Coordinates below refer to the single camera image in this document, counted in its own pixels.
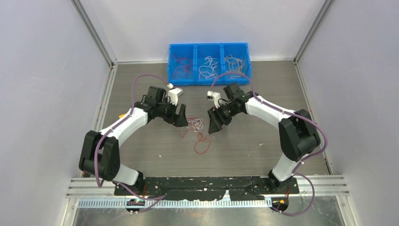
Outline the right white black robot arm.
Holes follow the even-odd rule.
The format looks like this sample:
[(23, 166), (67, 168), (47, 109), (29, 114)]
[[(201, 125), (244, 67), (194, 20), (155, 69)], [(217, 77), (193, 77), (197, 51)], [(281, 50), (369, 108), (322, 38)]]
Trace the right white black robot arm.
[(279, 132), (282, 156), (268, 173), (268, 186), (274, 193), (281, 193), (287, 188), (299, 162), (321, 143), (309, 112), (282, 108), (253, 91), (244, 92), (237, 83), (223, 90), (227, 99), (222, 99), (218, 92), (207, 92), (207, 99), (214, 103), (207, 112), (210, 122), (208, 133), (221, 131), (239, 113), (255, 116), (275, 127)]

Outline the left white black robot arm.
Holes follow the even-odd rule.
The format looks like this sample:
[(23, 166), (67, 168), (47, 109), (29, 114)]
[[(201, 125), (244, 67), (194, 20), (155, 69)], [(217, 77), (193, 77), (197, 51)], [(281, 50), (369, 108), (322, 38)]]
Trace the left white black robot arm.
[(182, 88), (166, 91), (151, 86), (147, 94), (112, 125), (101, 131), (87, 132), (79, 169), (106, 181), (123, 183), (131, 194), (140, 194), (144, 190), (144, 175), (121, 163), (120, 147), (134, 132), (155, 118), (162, 118), (175, 127), (188, 126), (186, 106), (178, 104), (182, 94)]

